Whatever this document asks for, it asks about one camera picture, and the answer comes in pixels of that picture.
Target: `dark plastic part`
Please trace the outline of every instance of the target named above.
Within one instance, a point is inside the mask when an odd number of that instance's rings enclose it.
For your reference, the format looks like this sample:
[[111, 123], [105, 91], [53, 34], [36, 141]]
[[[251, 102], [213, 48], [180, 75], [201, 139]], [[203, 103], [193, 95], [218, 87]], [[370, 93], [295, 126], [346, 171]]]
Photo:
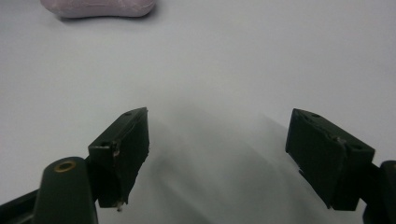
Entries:
[[101, 207], [128, 203], [138, 171], [149, 154], [147, 109], [122, 114], [88, 149], [93, 197]]
[[396, 161], [384, 161], [379, 169], [382, 200], [389, 223], [396, 224]]
[[373, 148], [317, 114], [294, 109], [286, 151], [329, 208], [356, 209]]
[[31, 223], [35, 208], [37, 190], [25, 194], [11, 202], [0, 206], [0, 223], [27, 224]]
[[380, 180], [381, 169], [371, 164], [360, 182], [361, 198], [367, 203], [363, 214], [364, 224], [389, 224], [387, 210], [383, 201]]
[[65, 158], [44, 170], [33, 223], [97, 223], [87, 167], [82, 158]]

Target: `pink fabric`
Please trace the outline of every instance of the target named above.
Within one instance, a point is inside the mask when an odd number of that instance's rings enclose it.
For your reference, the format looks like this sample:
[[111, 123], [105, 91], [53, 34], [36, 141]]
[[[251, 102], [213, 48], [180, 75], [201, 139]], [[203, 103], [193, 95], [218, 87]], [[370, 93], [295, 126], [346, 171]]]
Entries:
[[65, 18], [96, 16], [141, 17], [156, 0], [40, 0], [50, 12]]

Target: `white table surface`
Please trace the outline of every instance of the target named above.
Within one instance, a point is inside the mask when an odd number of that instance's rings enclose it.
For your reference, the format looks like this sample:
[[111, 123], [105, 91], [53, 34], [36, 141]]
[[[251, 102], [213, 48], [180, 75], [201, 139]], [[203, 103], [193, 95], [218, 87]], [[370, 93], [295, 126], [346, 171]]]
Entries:
[[291, 110], [396, 159], [396, 2], [159, 0], [143, 19], [62, 20], [0, 2], [0, 203], [148, 107], [150, 154], [100, 223], [361, 223], [284, 152]]

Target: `white surface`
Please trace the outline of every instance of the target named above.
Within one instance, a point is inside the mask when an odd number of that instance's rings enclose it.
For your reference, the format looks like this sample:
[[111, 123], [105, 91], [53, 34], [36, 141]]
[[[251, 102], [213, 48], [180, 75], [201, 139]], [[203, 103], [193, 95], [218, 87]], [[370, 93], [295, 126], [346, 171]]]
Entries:
[[284, 152], [294, 107], [396, 159], [396, 3], [159, 0], [144, 19], [0, 3], [0, 203], [119, 114], [149, 110], [130, 205], [100, 223], [361, 223]]

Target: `pink object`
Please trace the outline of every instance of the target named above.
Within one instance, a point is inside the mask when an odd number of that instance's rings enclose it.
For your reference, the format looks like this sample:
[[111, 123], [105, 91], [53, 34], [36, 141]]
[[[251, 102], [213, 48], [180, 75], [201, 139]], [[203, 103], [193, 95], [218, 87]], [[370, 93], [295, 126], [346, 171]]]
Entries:
[[43, 7], [65, 18], [97, 16], [141, 17], [156, 0], [40, 0]]

